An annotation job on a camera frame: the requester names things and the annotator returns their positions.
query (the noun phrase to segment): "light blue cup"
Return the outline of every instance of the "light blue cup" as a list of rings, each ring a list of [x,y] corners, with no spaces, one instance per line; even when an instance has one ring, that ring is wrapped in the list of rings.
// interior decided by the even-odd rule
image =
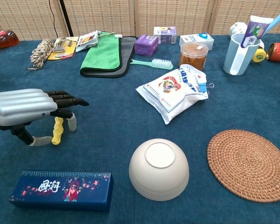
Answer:
[[[250,45],[246,48],[241,47],[242,39],[245,34],[234,34],[231,36],[228,51],[226,54],[223,69],[230,75],[239,76],[242,75],[253,56],[260,45],[258,44]]]

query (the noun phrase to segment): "blue carpet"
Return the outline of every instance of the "blue carpet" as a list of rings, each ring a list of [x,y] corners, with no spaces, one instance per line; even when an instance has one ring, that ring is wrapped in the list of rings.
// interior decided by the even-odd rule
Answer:
[[[210,98],[165,125],[160,114],[135,90],[163,75],[165,70],[133,65],[121,78],[86,78],[79,74],[86,52],[73,59],[46,62],[39,71],[29,57],[39,41],[22,41],[0,50],[0,91],[40,88],[65,90],[90,103],[75,106],[74,133],[65,128],[59,146],[28,147],[9,131],[0,130],[0,224],[96,223],[96,224],[277,224],[280,201],[256,203],[228,191],[211,173],[206,159],[210,139],[226,129],[243,129],[271,141],[280,149],[280,63],[251,63],[241,76],[224,73],[229,36],[215,35],[204,72],[214,83]],[[280,42],[280,34],[264,36],[265,49]],[[169,59],[178,66],[179,46],[159,45],[154,58]],[[151,58],[134,55],[134,59]],[[42,119],[27,127],[34,136],[51,135],[54,119]],[[177,198],[150,201],[132,187],[128,166],[142,142],[164,138],[186,154],[189,184]],[[20,209],[8,202],[23,170],[112,172],[114,188],[109,213]]]

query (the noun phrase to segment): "green towel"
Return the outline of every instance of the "green towel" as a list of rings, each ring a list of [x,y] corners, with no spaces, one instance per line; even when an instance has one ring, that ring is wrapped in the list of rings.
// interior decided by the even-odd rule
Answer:
[[[88,50],[80,71],[110,72],[121,68],[121,39],[116,38],[115,34],[108,35],[107,32],[102,32],[100,36],[98,45]]]

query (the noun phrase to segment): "toothbrush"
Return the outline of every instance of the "toothbrush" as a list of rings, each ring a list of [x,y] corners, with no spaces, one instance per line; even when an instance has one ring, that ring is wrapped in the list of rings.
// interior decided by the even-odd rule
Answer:
[[[154,59],[152,62],[143,62],[132,59],[130,64],[146,65],[157,69],[173,69],[171,61],[162,59]]]
[[[274,26],[276,26],[278,23],[280,22],[280,15],[278,15],[271,23],[270,25],[267,27],[266,31],[264,34],[266,34],[267,32],[269,32]]]

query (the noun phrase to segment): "white ceramic bowl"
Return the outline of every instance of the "white ceramic bowl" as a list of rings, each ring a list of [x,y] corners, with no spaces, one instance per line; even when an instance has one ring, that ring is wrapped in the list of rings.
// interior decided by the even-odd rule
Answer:
[[[151,139],[133,153],[129,176],[141,195],[155,201],[166,201],[185,190],[189,181],[189,164],[175,143]]]

